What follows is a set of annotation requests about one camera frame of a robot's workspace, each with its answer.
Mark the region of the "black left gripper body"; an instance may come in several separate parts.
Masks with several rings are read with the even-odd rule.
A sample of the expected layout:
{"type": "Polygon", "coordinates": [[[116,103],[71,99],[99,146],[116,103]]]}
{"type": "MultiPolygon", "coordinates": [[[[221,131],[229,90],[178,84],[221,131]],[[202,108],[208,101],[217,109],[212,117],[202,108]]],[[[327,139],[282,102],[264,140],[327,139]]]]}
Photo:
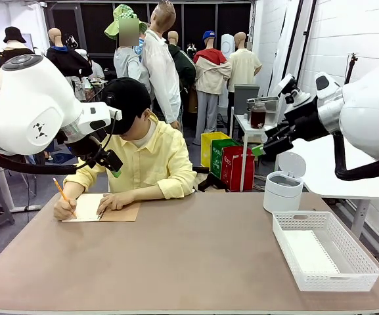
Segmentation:
{"type": "Polygon", "coordinates": [[[97,154],[99,146],[106,136],[106,131],[100,129],[89,135],[85,135],[77,142],[67,142],[66,146],[69,151],[77,157],[93,158],[97,154]]]}

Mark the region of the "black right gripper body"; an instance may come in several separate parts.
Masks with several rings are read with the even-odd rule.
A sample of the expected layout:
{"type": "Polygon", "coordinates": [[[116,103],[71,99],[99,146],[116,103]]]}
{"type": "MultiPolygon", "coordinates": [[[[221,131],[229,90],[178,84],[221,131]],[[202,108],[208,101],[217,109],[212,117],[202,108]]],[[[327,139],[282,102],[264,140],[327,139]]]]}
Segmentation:
{"type": "Polygon", "coordinates": [[[284,114],[291,131],[290,140],[312,141],[329,135],[321,123],[316,104],[304,104],[284,114]]]}

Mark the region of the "person's left hand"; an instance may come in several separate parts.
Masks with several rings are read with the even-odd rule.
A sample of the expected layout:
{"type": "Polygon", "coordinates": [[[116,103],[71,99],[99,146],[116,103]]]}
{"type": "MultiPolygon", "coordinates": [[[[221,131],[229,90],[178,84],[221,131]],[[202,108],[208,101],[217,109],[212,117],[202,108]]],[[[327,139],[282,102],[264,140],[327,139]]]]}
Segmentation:
{"type": "Polygon", "coordinates": [[[121,210],[124,206],[135,201],[135,193],[133,191],[120,192],[115,194],[105,194],[100,200],[97,214],[103,211],[121,210]]]}

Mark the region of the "person's right hand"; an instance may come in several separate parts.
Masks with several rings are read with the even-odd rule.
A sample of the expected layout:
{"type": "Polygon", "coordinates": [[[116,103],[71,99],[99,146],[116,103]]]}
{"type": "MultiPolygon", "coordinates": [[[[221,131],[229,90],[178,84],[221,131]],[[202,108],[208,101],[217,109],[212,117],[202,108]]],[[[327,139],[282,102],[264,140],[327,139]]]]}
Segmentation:
{"type": "Polygon", "coordinates": [[[59,221],[76,218],[76,205],[75,199],[64,199],[61,197],[54,206],[53,215],[59,221]]]}

